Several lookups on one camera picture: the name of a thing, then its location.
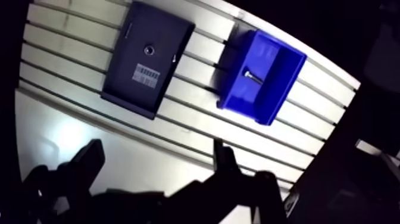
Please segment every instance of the barcode label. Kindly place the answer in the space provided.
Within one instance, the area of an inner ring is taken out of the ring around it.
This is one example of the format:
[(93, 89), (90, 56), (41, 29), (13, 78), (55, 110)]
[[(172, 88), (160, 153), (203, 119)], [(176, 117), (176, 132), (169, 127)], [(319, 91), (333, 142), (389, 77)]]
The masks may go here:
[(158, 71), (147, 68), (142, 64), (137, 64), (132, 79), (154, 89), (159, 76), (160, 73)]

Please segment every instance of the slatwall panel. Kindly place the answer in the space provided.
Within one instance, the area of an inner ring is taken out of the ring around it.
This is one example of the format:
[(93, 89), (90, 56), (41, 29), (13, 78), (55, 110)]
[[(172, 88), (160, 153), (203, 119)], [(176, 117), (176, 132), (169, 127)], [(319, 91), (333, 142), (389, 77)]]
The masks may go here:
[[(127, 12), (121, 4), (103, 0), (36, 0), (31, 4), (20, 88), (95, 116), (127, 135), (209, 164), (213, 138), (222, 138), (234, 149), (244, 172), (271, 170), (282, 188), (291, 188), (321, 150), (343, 116), (343, 106), (354, 97), (352, 88), (359, 83), (330, 61), (318, 61), (328, 64), (330, 70), (321, 68), (313, 61), (320, 59), (317, 57), (306, 62), (271, 126), (219, 110), (216, 80), (227, 76), (226, 52), (231, 56), (237, 53), (229, 44), (234, 42), (235, 24), (246, 22), (244, 30), (271, 27), (222, 1), (217, 2), (218, 9), (208, 0), (145, 2), (197, 25), (154, 121), (99, 97)], [(279, 32), (273, 35), (287, 37)]]

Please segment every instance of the blue plastic bin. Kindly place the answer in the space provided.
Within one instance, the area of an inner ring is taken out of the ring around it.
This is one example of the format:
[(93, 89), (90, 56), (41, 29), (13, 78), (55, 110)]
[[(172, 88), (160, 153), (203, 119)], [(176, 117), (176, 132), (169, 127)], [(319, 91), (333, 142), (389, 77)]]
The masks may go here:
[(246, 35), (218, 107), (271, 125), (307, 56), (261, 30)]

